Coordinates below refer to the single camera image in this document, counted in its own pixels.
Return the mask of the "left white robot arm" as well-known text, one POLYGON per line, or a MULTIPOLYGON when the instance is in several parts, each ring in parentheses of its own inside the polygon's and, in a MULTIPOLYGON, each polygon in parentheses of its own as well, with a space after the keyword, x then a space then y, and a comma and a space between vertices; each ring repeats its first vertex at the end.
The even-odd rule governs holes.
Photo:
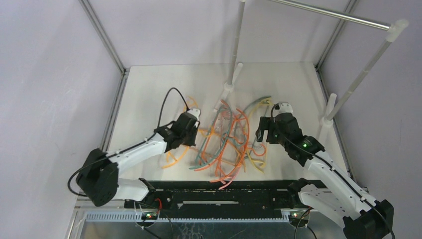
POLYGON ((151 207, 156 195, 150 183, 143 178, 125 179, 122 174, 146 159, 181 145, 194 146, 200 114, 197 108, 189 109, 177 120, 154 129, 150 139, 124 150, 105 152, 96 148, 72 177, 97 207, 112 200, 133 200, 145 208, 151 207))

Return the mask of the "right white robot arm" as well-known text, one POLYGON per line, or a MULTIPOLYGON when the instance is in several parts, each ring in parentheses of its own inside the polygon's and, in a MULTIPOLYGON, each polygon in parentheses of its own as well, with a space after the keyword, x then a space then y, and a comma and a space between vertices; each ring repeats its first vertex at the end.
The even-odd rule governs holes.
POLYGON ((288 187, 290 205, 316 209, 336 223, 348 239, 382 239, 388 234, 395 237, 392 204, 377 200, 338 168, 316 138, 302 133, 292 113, 261 117, 255 133, 258 142, 264 133, 267 143, 281 145, 291 159, 329 190, 324 193, 311 181, 300 178, 288 187))

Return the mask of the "orange plastic hanger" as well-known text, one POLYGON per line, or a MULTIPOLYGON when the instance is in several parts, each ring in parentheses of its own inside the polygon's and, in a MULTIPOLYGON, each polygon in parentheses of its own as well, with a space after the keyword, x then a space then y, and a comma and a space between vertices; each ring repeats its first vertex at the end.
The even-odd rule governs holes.
POLYGON ((223 149, 228 143, 228 138, 229 138, 231 129, 234 126, 234 113, 231 107, 229 106, 229 104, 225 100, 220 100, 220 103, 221 104, 218 107, 217 112, 215 113, 215 116, 213 118, 213 121, 210 127, 215 128, 216 122, 218 120, 218 116, 222 116, 223 119, 228 120, 228 126, 226 127, 226 130, 222 129, 220 131, 221 138, 222 138, 221 146, 214 154, 211 155, 211 159, 207 161, 203 159, 203 155, 206 153, 206 146, 208 145, 208 143, 205 146, 200 146, 198 153, 195 157, 196 165, 193 167, 190 167, 191 170, 199 171, 199 170, 205 169, 206 166, 211 166, 213 163, 215 163, 217 158, 222 155, 223 149))

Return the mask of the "yellow-orange plastic hanger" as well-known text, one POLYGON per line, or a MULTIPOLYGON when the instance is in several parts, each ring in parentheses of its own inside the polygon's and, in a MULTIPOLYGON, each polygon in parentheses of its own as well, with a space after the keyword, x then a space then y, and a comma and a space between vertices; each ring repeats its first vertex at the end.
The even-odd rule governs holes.
MULTIPOLYGON (((192 96, 188 96, 187 103, 190 108, 198 107, 198 103, 196 99, 192 96)), ((169 152, 166 153, 165 163, 164 165, 161 166, 161 168, 167 169, 176 165, 187 155, 189 150, 190 150, 190 147, 185 146, 185 145, 182 145, 181 147, 177 149, 170 150, 169 152)))

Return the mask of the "teal plastic hanger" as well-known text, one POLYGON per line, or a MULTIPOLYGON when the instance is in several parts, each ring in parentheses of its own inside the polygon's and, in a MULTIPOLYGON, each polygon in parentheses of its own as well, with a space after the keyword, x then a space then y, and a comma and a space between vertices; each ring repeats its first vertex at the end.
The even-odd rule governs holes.
MULTIPOLYGON (((220 132, 222 129, 226 130, 227 126, 228 126, 228 120, 223 119, 222 116, 218 116, 218 120, 217 120, 216 125, 215 125, 215 128, 217 129, 217 131, 220 132)), ((218 140, 210 141, 208 143, 208 145, 206 146, 206 153, 203 155, 203 159, 205 161, 210 160, 211 155, 214 154, 220 148, 220 146, 221 146, 221 143, 218 140)))

